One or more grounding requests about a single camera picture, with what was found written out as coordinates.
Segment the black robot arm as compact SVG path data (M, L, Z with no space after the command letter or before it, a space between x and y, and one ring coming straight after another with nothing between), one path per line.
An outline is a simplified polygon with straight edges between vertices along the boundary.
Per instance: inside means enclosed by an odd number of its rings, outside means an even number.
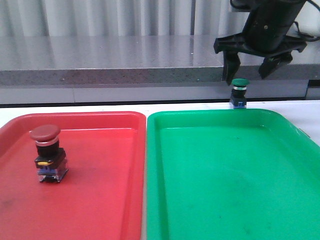
M262 79L289 64L292 51L302 52L307 43L287 33L306 2L304 0L246 0L249 11L242 32L215 39L215 53L223 53L222 79L232 83L239 70L239 53L263 57L258 69Z

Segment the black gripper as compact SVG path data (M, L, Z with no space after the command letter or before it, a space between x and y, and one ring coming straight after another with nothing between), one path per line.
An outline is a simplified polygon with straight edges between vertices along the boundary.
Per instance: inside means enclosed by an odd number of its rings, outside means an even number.
M238 53L266 57L258 69L265 79L288 65L291 51L302 52L306 41L287 33L303 8L305 0L236 0L234 8L249 12L242 32L216 38L214 51L223 52L223 81L231 85L240 67Z

